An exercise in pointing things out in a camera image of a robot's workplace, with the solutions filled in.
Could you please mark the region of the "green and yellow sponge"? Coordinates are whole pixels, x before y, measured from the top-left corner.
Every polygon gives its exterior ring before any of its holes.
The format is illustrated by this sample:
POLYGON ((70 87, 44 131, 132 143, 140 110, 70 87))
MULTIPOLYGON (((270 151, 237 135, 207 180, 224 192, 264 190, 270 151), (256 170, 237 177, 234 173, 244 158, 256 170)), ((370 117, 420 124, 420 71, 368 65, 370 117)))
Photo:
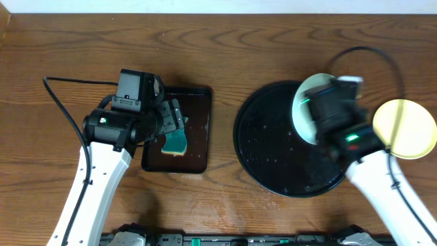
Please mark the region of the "green and yellow sponge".
POLYGON ((172 154, 174 156, 185 155, 188 146, 185 128, 167 133, 165 138, 165 144, 161 148, 163 154, 172 154))

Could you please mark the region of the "green plate with red smear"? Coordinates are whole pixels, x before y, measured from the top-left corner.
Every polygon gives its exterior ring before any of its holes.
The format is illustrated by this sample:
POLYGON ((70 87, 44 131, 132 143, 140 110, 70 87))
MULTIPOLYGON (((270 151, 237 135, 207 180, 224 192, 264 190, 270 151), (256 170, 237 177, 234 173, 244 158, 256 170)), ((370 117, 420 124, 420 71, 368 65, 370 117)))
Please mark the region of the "green plate with red smear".
POLYGON ((292 102, 292 123, 298 135, 307 143, 316 145, 316 127, 311 118, 305 92, 311 88, 327 85, 334 76, 326 73, 314 74, 305 79, 298 87, 292 102))

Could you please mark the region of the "yellow plate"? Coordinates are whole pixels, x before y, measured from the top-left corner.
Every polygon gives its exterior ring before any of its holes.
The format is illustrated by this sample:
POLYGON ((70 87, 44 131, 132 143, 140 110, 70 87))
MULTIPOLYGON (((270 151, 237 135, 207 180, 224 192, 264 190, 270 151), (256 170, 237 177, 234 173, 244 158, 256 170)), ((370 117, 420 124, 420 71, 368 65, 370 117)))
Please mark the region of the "yellow plate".
POLYGON ((411 100, 385 102, 376 110, 372 124, 384 145, 401 159, 419 159, 436 146, 435 119, 411 100))

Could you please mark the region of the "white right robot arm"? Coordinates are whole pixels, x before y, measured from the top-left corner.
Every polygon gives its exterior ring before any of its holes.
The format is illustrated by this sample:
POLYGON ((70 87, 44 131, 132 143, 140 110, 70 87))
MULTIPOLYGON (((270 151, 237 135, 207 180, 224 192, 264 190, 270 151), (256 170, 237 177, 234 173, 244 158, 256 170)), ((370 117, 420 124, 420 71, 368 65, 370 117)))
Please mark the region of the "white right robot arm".
POLYGON ((296 130, 344 166, 398 245, 435 245, 436 220, 356 105, 359 86, 332 78, 303 82, 295 95, 296 130))

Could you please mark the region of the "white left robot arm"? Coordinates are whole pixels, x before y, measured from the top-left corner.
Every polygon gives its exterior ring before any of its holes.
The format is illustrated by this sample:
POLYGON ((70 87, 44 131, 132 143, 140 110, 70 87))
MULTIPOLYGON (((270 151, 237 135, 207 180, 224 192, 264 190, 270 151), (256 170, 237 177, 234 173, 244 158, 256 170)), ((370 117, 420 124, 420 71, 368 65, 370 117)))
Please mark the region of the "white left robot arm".
POLYGON ((138 144, 184 128, 176 99, 162 101, 144 113, 106 108, 120 100, 105 97, 84 119, 76 176, 49 245, 97 245, 138 144))

